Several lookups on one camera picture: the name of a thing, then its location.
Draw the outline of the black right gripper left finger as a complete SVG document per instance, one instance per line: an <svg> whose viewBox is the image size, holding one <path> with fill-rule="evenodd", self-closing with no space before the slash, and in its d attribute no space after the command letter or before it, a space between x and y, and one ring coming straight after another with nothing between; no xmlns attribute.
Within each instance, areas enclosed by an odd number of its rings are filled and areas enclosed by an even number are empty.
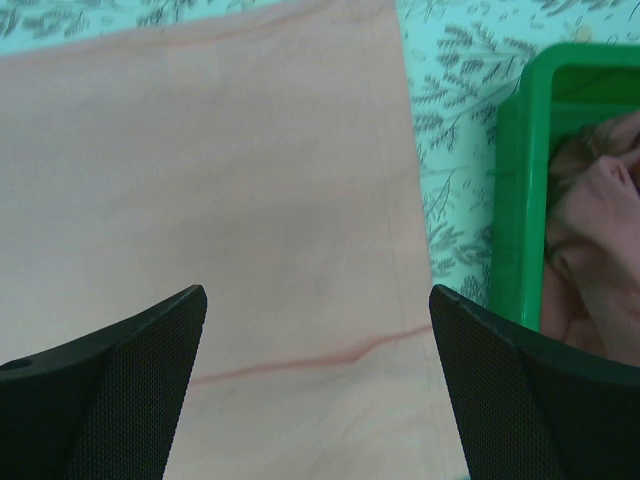
<svg viewBox="0 0 640 480"><path fill-rule="evenodd" d="M191 286L1 367L4 479L160 479L207 311Z"/></svg>

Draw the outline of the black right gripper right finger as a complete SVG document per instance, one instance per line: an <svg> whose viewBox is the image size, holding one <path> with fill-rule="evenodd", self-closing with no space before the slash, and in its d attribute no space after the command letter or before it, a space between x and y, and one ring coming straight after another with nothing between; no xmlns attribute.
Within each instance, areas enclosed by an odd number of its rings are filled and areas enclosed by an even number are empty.
<svg viewBox="0 0 640 480"><path fill-rule="evenodd" d="M471 478L638 478L638 368L552 340L443 285L429 308Z"/></svg>

